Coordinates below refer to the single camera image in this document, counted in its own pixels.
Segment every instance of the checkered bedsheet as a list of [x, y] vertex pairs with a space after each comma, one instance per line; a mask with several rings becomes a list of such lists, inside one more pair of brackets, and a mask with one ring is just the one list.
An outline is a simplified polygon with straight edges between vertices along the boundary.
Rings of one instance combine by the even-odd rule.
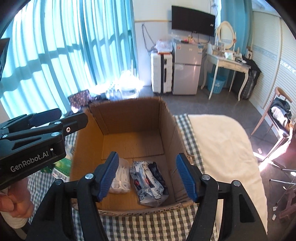
[[[204, 173], [202, 158], [199, 152], [193, 129], [188, 116], [175, 116], [180, 128], [186, 151], [194, 157], [194, 164]], [[69, 135], [66, 141], [74, 146], [76, 133]], [[46, 192], [55, 178], [48, 173], [40, 171], [29, 177], [28, 188], [31, 192], [32, 202], [35, 204], [34, 214], [37, 211]], [[165, 213], [148, 214], [143, 216], [111, 217], [101, 215], [101, 220], [109, 240], [186, 240], [194, 221], [198, 206], [192, 205], [179, 210]], [[74, 229], [77, 240], [83, 240], [79, 212], [72, 209]], [[217, 241], [216, 223], [214, 225], [211, 241]]]

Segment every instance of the cardboard box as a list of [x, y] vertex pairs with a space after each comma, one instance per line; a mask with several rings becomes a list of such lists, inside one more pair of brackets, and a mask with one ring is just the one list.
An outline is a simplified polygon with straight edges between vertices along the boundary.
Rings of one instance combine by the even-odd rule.
[[176, 170], [176, 156], [185, 153], [178, 125], [160, 98], [140, 98], [118, 102], [92, 103], [84, 112], [86, 128], [79, 131], [72, 162], [70, 180], [78, 180], [104, 163], [116, 151], [133, 161], [157, 163], [169, 197], [158, 208], [140, 205], [131, 178], [131, 191], [111, 194], [98, 209], [107, 215], [143, 214], [176, 209], [192, 204]]

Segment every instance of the white blanket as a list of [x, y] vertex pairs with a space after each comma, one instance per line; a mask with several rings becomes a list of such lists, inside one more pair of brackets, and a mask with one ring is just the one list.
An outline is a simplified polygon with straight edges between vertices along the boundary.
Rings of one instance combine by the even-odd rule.
[[[216, 181], [239, 180], [250, 196], [267, 232], [267, 201], [258, 163], [243, 127], [224, 115], [188, 115], [199, 146], [205, 173]], [[219, 235], [223, 200], [218, 201]]]

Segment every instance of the gray tile floor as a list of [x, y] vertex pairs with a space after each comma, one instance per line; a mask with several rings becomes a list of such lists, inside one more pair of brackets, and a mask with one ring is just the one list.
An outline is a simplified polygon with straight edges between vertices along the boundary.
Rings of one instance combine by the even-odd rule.
[[[151, 87], [144, 87], [140, 96], [153, 96]], [[266, 155], [277, 142], [277, 137], [272, 131], [268, 131], [267, 122], [263, 122], [253, 136], [250, 136], [253, 129], [261, 118], [260, 113], [248, 101], [237, 101], [237, 96], [223, 89], [218, 95], [213, 94], [211, 100], [208, 100], [209, 91], [207, 89], [198, 90], [195, 96], [173, 96], [165, 94], [163, 99], [167, 102], [168, 107], [173, 115], [178, 114], [215, 114], [226, 115], [237, 120], [248, 134], [252, 143], [253, 151], [258, 152], [258, 148], [262, 150], [262, 155]], [[265, 195], [268, 206], [268, 240], [278, 241], [283, 236], [289, 221], [281, 222], [279, 218], [275, 221], [272, 216], [285, 208], [287, 203], [283, 198], [278, 205], [276, 212], [273, 212], [275, 203], [279, 200], [284, 192], [283, 185], [279, 183], [270, 183], [269, 179], [279, 179], [291, 181], [292, 176], [284, 174], [281, 170], [268, 165], [262, 172], [261, 177], [264, 185]]]

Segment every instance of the human hand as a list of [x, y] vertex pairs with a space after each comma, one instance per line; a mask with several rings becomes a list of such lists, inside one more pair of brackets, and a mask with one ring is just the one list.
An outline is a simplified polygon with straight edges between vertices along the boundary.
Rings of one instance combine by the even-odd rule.
[[12, 184], [7, 195], [0, 195], [0, 211], [10, 213], [13, 218], [31, 217], [34, 205], [27, 185], [28, 178], [25, 178]]

